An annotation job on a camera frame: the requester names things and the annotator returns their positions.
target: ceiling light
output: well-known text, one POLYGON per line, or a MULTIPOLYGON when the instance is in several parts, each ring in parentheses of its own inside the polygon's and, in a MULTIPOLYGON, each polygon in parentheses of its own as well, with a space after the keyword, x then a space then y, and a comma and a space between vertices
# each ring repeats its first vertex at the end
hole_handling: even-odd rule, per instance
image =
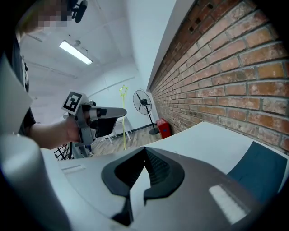
POLYGON ((68 53, 72 54, 76 58, 80 59, 81 61, 83 61, 87 65, 92 63, 92 61, 88 57, 86 57, 84 54, 80 53, 77 49, 75 49, 72 45, 70 45, 65 40, 59 45, 59 47, 65 51, 67 51, 68 53))

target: wooden floor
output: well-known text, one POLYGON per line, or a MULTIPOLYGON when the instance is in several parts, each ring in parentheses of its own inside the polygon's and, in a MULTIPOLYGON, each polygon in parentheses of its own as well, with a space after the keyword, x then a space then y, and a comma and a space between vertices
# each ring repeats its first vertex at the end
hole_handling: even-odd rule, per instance
MULTIPOLYGON (((138 131, 135 131, 130 134, 130 139, 128 139, 126 135, 126 149, 132 148, 132 147, 140 147, 155 141, 158 141, 161 139, 160 134, 156 135, 150 135, 149 130, 151 130, 151 127, 147 127, 138 131)), ((97 143, 93 143, 91 145, 91 148, 94 152, 95 156, 102 156, 118 151, 123 150, 123 136, 114 137, 112 138, 113 144, 109 142, 109 140, 99 141, 97 143)))

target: red box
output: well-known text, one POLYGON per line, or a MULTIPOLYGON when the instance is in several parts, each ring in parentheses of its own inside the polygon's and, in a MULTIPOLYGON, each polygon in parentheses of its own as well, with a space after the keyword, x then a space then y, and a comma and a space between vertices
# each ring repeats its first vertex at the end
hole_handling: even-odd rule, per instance
POLYGON ((156 122, 162 139, 171 136, 169 124, 165 119, 162 118, 157 120, 156 122))

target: blue panel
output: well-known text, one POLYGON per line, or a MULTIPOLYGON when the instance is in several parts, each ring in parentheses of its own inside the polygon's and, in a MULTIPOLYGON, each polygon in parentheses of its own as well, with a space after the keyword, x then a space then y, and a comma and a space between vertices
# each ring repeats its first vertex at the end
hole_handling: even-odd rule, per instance
POLYGON ((286 164, 286 158, 253 142, 228 175, 264 203, 277 194, 286 164))

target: yellow-green stand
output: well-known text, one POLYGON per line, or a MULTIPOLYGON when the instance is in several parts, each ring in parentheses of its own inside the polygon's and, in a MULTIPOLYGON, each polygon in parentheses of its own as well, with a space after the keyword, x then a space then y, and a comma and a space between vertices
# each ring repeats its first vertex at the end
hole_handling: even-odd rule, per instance
MULTIPOLYGON (((128 87, 126 87, 125 85, 123 85, 122 88, 119 89, 122 97, 122 108, 125 108, 125 96, 127 89, 128 87)), ((126 150, 125 117, 122 118, 122 131, 123 131, 123 147, 126 150)))

